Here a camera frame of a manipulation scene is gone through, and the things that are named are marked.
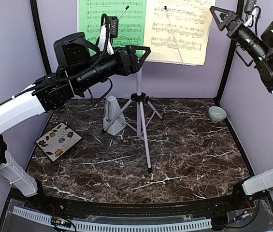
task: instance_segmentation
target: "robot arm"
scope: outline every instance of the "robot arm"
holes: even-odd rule
[[[254,9],[253,4],[249,6],[249,8],[249,11],[252,12]],[[262,82],[273,95],[273,22],[261,35],[261,39],[259,39],[255,33],[247,27],[250,23],[244,23],[235,12],[214,6],[211,7],[210,11],[219,30],[223,31],[227,29],[227,36],[235,40],[239,46],[252,57]],[[220,18],[216,15],[217,12],[220,12]],[[236,199],[236,201],[240,199],[243,200],[246,196],[272,189],[273,169],[235,185],[233,188],[233,198]]]
[[[43,187],[13,159],[2,134],[31,117],[62,106],[75,95],[85,97],[87,89],[107,81],[115,74],[128,76],[141,69],[150,54],[150,48],[133,45],[110,47],[109,40],[117,36],[117,30],[114,27],[110,29],[109,25],[116,23],[118,26],[118,19],[109,18],[105,14],[103,18],[106,19],[106,25],[101,26],[100,34],[101,40],[105,41],[103,48],[87,41],[82,32],[56,41],[54,49],[59,63],[57,72],[36,80],[24,91],[0,104],[0,174],[36,207],[44,205]],[[96,54],[92,56],[89,49]],[[140,58],[137,51],[142,51]]]

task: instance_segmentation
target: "purple wall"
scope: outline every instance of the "purple wall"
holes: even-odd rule
[[[0,0],[0,102],[22,91],[44,75],[30,2]],[[32,118],[4,134],[16,161],[23,167],[49,115]],[[0,175],[0,216],[10,185]]]
[[[77,32],[77,0],[39,1],[41,24],[52,69],[57,68],[54,41]],[[216,6],[236,10],[236,0],[216,0]],[[213,23],[204,66],[182,66],[148,62],[143,68],[143,91],[154,97],[213,98],[219,88],[230,41],[221,36]],[[136,76],[113,77],[116,97],[130,97],[136,89]],[[109,84],[92,88],[95,97],[101,96]]]
[[[273,21],[273,1],[258,4],[262,8],[261,34]],[[257,70],[247,68],[237,56],[221,105],[227,110],[255,173],[273,168],[273,96],[267,92]]]

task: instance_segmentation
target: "yellow sheet music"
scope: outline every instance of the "yellow sheet music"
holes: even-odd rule
[[[216,0],[148,0],[144,46],[151,48],[147,61],[182,63],[164,6],[185,64],[203,65]]]

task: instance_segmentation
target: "tripod legs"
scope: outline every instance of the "tripod legs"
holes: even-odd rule
[[[148,101],[148,105],[150,106],[150,108],[156,113],[156,115],[161,119],[164,120],[162,115],[158,112],[158,110],[151,104],[150,101]]]
[[[145,149],[146,149],[148,172],[152,173],[143,102],[139,103],[139,108],[140,108],[140,112],[141,112],[142,128],[143,128],[143,132],[144,132],[144,142],[145,142]]]
[[[130,99],[125,106],[114,116],[114,118],[109,122],[109,124],[102,130],[105,133],[109,127],[115,122],[115,120],[128,108],[128,106],[133,102]],[[155,114],[163,120],[162,115],[156,110],[156,108],[148,101],[148,105],[150,108],[155,112]],[[149,145],[148,145],[148,138],[147,138],[147,130],[146,130],[146,121],[145,121],[145,113],[144,113],[144,104],[143,101],[136,102],[136,111],[137,111],[137,129],[132,127],[137,132],[137,137],[143,139],[145,142],[145,150],[146,150],[146,158],[147,158],[147,165],[148,165],[148,172],[152,173],[151,161],[150,161],[150,153],[149,153]]]
[[[110,123],[102,130],[102,133],[105,133],[110,126],[113,124],[113,122],[116,121],[116,119],[128,108],[128,106],[132,103],[132,100],[130,99],[125,106],[115,115],[115,117],[110,121]]]
[[[136,116],[137,116],[137,137],[142,138],[142,116],[140,104],[136,103]]]

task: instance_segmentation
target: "green sheet music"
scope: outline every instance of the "green sheet music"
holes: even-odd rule
[[[118,37],[114,39],[113,47],[143,46],[146,0],[79,0],[79,31],[95,44],[100,35],[102,14],[119,17],[126,6],[129,8],[119,20]]]

